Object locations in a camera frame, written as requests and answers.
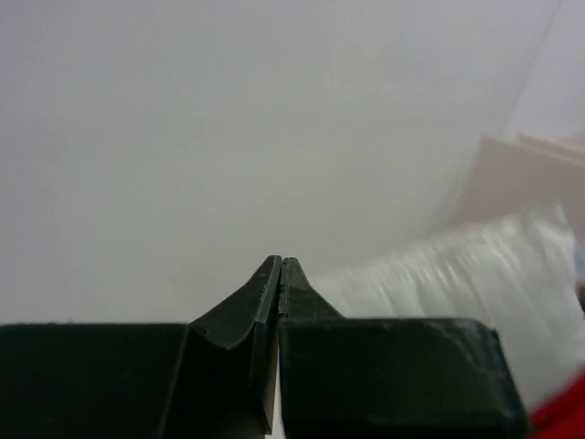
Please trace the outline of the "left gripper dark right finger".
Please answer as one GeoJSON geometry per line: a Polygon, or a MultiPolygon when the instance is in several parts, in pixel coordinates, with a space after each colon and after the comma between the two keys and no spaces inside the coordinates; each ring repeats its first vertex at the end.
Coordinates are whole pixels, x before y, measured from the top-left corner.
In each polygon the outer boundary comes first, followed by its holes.
{"type": "Polygon", "coordinates": [[[347,318],[282,264],[280,386],[289,438],[524,438],[497,333],[459,317],[347,318]]]}

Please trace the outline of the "white pillow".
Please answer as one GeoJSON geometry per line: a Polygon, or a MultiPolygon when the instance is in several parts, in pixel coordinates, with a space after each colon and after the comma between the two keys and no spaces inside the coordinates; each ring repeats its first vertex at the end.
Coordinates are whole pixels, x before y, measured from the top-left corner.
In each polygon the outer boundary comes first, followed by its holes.
{"type": "Polygon", "coordinates": [[[457,316],[494,328],[518,392],[539,405],[584,365],[575,237],[562,209],[450,230],[311,279],[346,317],[457,316]]]}

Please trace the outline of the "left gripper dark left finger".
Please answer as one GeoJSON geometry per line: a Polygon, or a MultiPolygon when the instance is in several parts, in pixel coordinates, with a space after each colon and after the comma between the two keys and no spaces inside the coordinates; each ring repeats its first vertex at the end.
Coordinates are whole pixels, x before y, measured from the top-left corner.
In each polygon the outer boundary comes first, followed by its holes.
{"type": "Polygon", "coordinates": [[[1,328],[4,438],[262,438],[282,260],[190,323],[1,328]]]}

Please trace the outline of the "red patterned pillowcase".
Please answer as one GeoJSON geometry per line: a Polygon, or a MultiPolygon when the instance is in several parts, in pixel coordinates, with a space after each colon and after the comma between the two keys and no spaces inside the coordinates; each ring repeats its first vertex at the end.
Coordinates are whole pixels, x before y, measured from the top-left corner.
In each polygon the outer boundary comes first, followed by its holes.
{"type": "Polygon", "coordinates": [[[548,398],[530,414],[534,431],[530,439],[580,439],[584,437],[584,369],[562,391],[548,398]]]}

